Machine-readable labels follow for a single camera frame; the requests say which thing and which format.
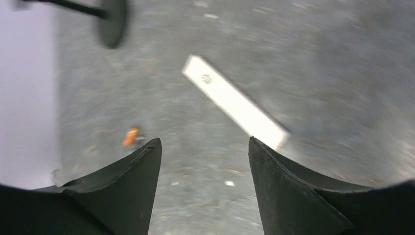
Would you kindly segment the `orange battery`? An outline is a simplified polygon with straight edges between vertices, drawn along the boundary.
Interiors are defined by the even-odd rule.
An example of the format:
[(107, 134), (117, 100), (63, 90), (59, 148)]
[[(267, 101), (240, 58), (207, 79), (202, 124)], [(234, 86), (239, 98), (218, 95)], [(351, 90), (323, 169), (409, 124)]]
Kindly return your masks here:
[(132, 144), (137, 144), (141, 140), (141, 136), (139, 135), (140, 127), (139, 126), (132, 126), (123, 141), (123, 146), (129, 146)]

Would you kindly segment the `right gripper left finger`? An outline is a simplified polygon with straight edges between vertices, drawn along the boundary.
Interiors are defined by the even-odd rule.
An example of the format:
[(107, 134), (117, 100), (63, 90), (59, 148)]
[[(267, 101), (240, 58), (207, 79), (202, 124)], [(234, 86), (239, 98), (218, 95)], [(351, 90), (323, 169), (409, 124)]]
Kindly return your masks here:
[(161, 167), (154, 138), (61, 187), (0, 187), (3, 235), (146, 235)]

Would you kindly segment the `white remote control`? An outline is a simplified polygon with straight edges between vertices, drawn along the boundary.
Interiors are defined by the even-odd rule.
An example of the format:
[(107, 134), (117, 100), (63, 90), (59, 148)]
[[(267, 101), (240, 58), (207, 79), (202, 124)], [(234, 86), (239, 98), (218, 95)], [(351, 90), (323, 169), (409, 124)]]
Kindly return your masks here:
[(230, 117), (246, 134), (273, 150), (280, 149), (289, 132), (202, 57), (190, 55), (182, 74)]

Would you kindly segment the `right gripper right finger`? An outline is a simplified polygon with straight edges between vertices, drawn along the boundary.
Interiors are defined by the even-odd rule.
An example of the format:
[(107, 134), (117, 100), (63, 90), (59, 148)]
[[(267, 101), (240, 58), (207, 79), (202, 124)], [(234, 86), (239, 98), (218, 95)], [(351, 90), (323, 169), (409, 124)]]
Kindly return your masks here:
[(412, 235), (415, 182), (382, 187), (340, 181), (249, 141), (249, 162), (266, 235)]

